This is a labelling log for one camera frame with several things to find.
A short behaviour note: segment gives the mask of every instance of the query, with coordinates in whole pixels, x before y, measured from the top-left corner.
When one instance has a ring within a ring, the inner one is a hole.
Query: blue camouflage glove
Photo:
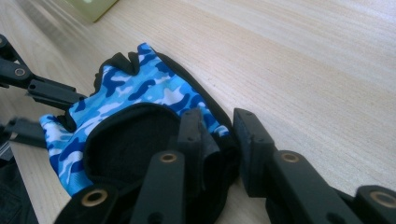
[[[190,74],[166,56],[163,62],[148,44],[137,51],[130,61],[118,54],[104,63],[96,93],[64,117],[40,119],[50,164],[70,195],[95,182],[121,186],[143,177],[151,155],[166,149],[189,109],[201,109],[215,139],[230,138],[228,117]],[[128,173],[122,165],[129,163],[143,168]]]

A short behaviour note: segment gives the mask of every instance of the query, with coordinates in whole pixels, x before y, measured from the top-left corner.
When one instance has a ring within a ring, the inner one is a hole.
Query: light wood surface
[[[120,0],[97,23],[62,0],[0,1],[0,34],[33,72],[93,91],[100,64],[148,42],[182,64],[231,117],[254,112],[279,149],[333,187],[396,190],[396,2]],[[0,122],[61,111],[0,89]],[[12,146],[40,223],[68,196],[37,148]],[[240,181],[218,223],[269,223]]]

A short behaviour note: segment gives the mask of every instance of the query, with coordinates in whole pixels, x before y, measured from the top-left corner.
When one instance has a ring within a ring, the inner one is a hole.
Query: glove
[[[63,187],[74,195],[92,183],[121,189],[141,181],[151,156],[166,150],[169,139],[177,136],[181,115],[198,107],[222,155],[232,161],[220,161],[226,174],[214,178],[216,190],[208,189],[211,193],[201,198],[219,199],[212,195],[219,190],[226,195],[239,160],[225,112],[185,69],[148,44],[128,56],[129,61],[121,54],[106,61],[96,75],[95,93],[72,105],[64,116],[40,119],[50,164]],[[213,206],[224,204],[221,195],[221,203]]]

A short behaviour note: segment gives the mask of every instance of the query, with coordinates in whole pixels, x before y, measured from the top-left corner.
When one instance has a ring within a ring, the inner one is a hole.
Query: blue camouflage fabric
[[[140,70],[136,76],[104,65],[99,92],[70,107],[69,114],[77,124],[73,133],[67,131],[53,115],[45,115],[40,119],[50,164],[70,195],[92,184],[83,167],[87,137],[100,122],[130,105],[162,105],[179,116],[199,107],[210,133],[220,137],[229,134],[227,128],[220,125],[209,111],[203,97],[162,62],[148,44],[138,46],[137,52]]]

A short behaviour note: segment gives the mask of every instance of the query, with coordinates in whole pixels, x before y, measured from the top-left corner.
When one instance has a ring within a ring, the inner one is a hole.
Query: wooden table
[[[89,23],[61,0],[8,0],[0,33],[33,72],[86,95],[105,59],[148,42],[229,116],[254,112],[279,149],[306,156],[333,187],[396,190],[394,1],[120,0]],[[0,89],[0,122],[61,114],[24,93]],[[40,223],[51,223],[69,197],[47,152],[12,149]],[[236,181],[218,223],[269,223],[264,199]]]

